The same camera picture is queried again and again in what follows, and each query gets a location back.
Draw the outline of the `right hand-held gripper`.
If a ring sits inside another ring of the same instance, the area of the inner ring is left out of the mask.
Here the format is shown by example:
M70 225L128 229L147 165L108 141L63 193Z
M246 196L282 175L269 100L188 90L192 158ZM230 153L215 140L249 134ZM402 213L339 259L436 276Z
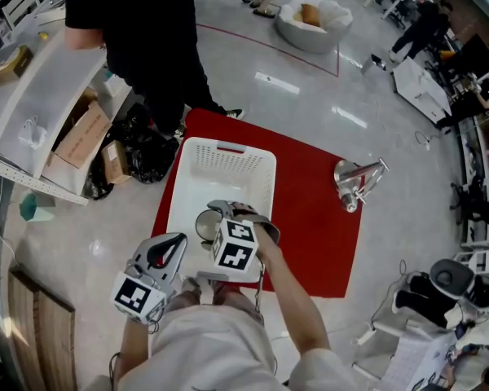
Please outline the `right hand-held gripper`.
M280 240L280 231L265 217L232 220L234 209L226 200L210 201L207 207L222 216L215 224L214 240L201 241L202 248L211 251L216 268L234 272L246 272L249 269L259 248L256 226L261 226L274 243Z

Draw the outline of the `table with white cloth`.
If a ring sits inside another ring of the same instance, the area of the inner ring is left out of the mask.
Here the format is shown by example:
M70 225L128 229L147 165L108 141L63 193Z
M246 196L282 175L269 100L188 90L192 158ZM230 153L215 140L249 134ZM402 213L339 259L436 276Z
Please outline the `table with white cloth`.
M389 364L382 375L370 372L361 362L352 369L374 383L373 391L422 391L441 379L448 351L456 343L453 331L446 331L414 320L404 327L395 327L381 321L370 325L376 328L373 336L393 337L398 340L390 352Z

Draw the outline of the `white plastic basket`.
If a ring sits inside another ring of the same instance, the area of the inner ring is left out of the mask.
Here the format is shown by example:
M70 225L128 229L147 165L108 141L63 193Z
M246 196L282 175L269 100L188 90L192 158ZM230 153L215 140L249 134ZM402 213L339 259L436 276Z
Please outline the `white plastic basket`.
M187 249L178 272L231 283L256 283L261 262L255 257L238 273L214 266L212 253L203 248L195 222L212 200L252 206L271 217L275 191L276 158L272 152L208 138L186 138L178 158L166 230L187 236Z

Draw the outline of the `white carton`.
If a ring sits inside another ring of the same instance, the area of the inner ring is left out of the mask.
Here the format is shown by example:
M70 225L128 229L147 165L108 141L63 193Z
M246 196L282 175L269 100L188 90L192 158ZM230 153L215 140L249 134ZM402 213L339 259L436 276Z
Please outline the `white carton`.
M44 0L33 16L38 26L64 20L65 17L66 0Z

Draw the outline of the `white metal shelf rack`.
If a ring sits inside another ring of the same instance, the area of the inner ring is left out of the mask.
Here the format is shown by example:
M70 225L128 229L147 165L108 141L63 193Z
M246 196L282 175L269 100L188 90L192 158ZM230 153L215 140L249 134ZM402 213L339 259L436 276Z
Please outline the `white metal shelf rack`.
M111 124L129 86L112 75L101 49L71 51L64 43L64 20L38 26L34 12L44 0L11 0L2 10L12 28L9 46L26 45L33 59L17 81L0 84L0 177L35 191L87 204L83 187L101 143L77 169L55 149L92 101Z

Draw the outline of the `person's right forearm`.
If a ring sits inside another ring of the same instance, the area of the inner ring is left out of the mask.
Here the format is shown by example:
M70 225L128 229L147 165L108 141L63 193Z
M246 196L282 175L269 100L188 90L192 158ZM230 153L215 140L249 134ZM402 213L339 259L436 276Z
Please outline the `person's right forearm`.
M303 355L313 349L330 350L321 313L289 269L282 250L261 225L254 223L253 228L258 239L257 255L267 270L284 323L297 351Z

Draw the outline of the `large black plastic bag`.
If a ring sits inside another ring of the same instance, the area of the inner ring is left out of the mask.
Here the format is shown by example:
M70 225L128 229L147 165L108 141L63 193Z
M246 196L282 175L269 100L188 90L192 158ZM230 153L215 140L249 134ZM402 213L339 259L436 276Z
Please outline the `large black plastic bag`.
M145 184L166 176L179 148L176 138L166 138L151 128L150 115L141 103L133 104L124 118L113 122L108 140L121 143L130 175Z

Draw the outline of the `small black plastic bag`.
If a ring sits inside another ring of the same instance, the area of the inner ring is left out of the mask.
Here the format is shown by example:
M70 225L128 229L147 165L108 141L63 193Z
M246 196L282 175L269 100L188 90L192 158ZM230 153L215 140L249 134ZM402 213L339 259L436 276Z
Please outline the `small black plastic bag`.
M95 157L90 164L82 194L89 200L102 200L113 188L114 185L107 182L103 158Z

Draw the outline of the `clear glass cup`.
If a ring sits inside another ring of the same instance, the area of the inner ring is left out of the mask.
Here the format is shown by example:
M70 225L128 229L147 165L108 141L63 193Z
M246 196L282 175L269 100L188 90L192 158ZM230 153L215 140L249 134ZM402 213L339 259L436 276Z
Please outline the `clear glass cup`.
M222 214L219 211L206 209L196 218L196 233L204 242L212 244L215 241L221 221Z

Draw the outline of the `person's left shoe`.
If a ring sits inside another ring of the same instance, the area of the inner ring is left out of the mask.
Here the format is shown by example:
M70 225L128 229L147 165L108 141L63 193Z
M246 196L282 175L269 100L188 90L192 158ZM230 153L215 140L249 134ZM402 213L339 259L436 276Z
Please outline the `person's left shoe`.
M202 293L201 287L195 278L186 277L182 281L182 293L186 293L186 292L189 292L197 297L200 297Z

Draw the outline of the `large cardboard box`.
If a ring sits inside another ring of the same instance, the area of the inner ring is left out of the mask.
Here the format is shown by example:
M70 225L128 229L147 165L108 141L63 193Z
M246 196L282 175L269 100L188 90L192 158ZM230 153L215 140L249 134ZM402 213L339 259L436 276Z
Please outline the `large cardboard box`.
M97 101L92 101L76 125L55 149L55 154L80 169L94 148L103 141L111 121Z

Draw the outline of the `person's right hand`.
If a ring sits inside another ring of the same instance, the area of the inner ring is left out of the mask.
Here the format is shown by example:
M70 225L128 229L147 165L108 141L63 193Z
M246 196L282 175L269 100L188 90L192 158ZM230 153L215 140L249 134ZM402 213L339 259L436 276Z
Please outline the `person's right hand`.
M231 203L231 209L233 220L239 222L248 221L252 222L253 224L264 224L265 222L269 222L267 217L258 214L253 207L247 204L233 202Z

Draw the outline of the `person's tan trousers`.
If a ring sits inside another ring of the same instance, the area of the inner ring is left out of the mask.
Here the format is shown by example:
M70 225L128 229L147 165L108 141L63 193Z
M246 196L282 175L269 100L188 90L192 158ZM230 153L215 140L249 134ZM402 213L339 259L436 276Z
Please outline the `person's tan trousers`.
M201 291L199 288L183 290L171 299L165 307L164 314L171 314L173 311L200 306L200 294ZM238 287L216 283L213 300L208 307L210 310L220 310L224 306L242 311L261 326L264 326L264 319L260 311L256 309L255 304Z

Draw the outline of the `white low cabinet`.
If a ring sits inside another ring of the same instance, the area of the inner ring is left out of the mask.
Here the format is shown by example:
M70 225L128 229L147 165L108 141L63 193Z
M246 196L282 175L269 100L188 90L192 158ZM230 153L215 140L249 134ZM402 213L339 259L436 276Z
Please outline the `white low cabinet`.
M434 124L452 115L444 89L413 59L393 68L392 77L396 92Z

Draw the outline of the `person's white shirt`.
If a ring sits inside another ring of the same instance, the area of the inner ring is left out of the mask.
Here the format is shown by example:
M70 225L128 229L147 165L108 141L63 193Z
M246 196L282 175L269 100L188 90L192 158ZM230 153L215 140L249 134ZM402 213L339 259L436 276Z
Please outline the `person's white shirt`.
M262 325L230 306L195 305L162 318L149 358L117 391L355 391L355 384L329 349L304 353L282 384Z

